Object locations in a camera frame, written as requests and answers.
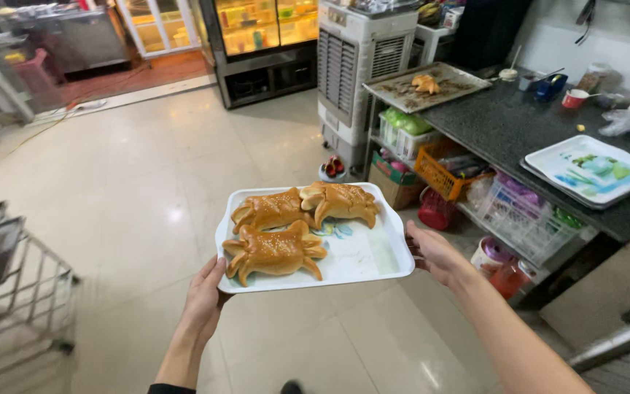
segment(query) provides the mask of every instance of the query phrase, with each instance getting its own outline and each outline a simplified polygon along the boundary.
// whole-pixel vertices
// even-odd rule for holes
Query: black sleeve
[[[186,387],[172,386],[171,384],[155,383],[150,385],[147,394],[196,394],[196,390]]]

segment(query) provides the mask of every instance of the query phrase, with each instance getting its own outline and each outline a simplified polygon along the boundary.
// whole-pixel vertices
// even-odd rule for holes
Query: shoe
[[[303,389],[300,388],[300,384],[297,381],[289,380],[281,388],[281,394],[303,394]]]

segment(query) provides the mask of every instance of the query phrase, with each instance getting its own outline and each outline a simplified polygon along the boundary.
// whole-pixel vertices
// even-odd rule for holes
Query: white tray
[[[328,251],[327,257],[316,260],[322,273],[322,281],[315,279],[310,272],[299,269],[290,275],[280,276],[260,272],[251,273],[247,278],[248,287],[242,287],[237,280],[237,275],[232,279],[223,276],[218,288],[232,294],[298,289],[400,278],[412,273],[412,270],[415,269],[415,261],[405,243],[403,221],[396,211],[388,205],[378,186],[367,182],[354,184],[373,194],[381,212],[376,215],[374,228],[368,228],[363,219],[328,218],[323,221],[322,231],[311,230],[322,237],[322,246]],[[232,255],[226,254],[223,250],[223,241],[238,238],[232,234],[234,223],[230,220],[230,214],[246,197],[280,193],[288,189],[290,188],[243,189],[232,193],[227,200],[225,217],[218,225],[218,229],[215,230],[218,256],[223,256],[228,261],[232,259]]]
[[[582,167],[573,163],[588,155],[595,158],[585,161]],[[594,205],[609,205],[630,194],[630,154],[588,135],[568,138],[526,155],[524,160],[554,185]],[[610,160],[617,161],[619,178]]]

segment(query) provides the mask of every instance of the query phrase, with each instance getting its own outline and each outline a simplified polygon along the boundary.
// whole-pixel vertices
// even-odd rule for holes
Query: air cooler vent
[[[355,65],[355,45],[320,29],[317,88],[347,116],[354,99]]]
[[[376,41],[373,51],[371,78],[398,72],[403,67],[405,36]]]

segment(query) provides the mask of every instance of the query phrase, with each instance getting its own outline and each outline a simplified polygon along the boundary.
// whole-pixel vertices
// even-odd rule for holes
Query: granite countertop
[[[577,110],[566,109],[561,105],[564,92],[550,103],[538,103],[533,93],[518,90],[518,83],[496,81],[486,90],[437,105],[420,115],[548,201],[620,242],[630,241],[630,196],[606,210],[592,210],[520,166],[527,154],[579,134],[630,153],[630,133],[603,137],[598,132],[607,124],[601,117],[603,109],[592,103]],[[585,126],[584,133],[576,130],[577,124]]]

